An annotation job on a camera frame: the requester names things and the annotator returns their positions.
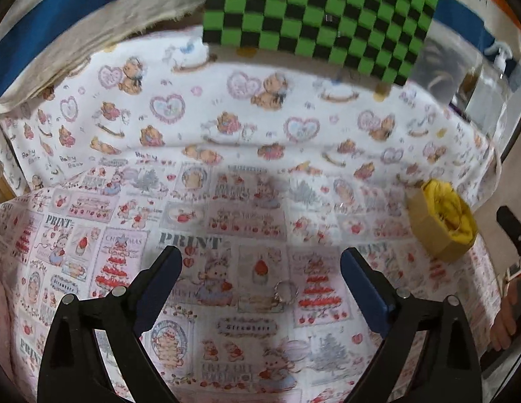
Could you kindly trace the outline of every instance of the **finger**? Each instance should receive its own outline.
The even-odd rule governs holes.
[[[507,333],[507,329],[503,325],[502,317],[500,314],[496,316],[492,329],[498,337],[499,343],[502,346],[502,348],[508,349],[511,345],[511,337],[509,336],[509,333]]]
[[[515,305],[518,303],[518,279],[514,279],[507,288],[507,298],[509,303]]]
[[[498,336],[495,334],[494,327],[492,327],[490,330],[490,342],[492,343],[495,351],[500,351],[502,349],[502,345],[499,343]]]
[[[502,299],[502,308],[500,309],[499,313],[502,316],[502,322],[505,328],[507,329],[507,332],[510,335],[514,335],[517,331],[517,323],[516,321],[514,321],[513,309],[509,304],[509,300],[507,299],[507,297],[504,297]]]

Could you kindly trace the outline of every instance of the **green and black checkerboard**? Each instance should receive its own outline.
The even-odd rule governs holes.
[[[207,43],[279,50],[404,85],[438,0],[206,0]]]

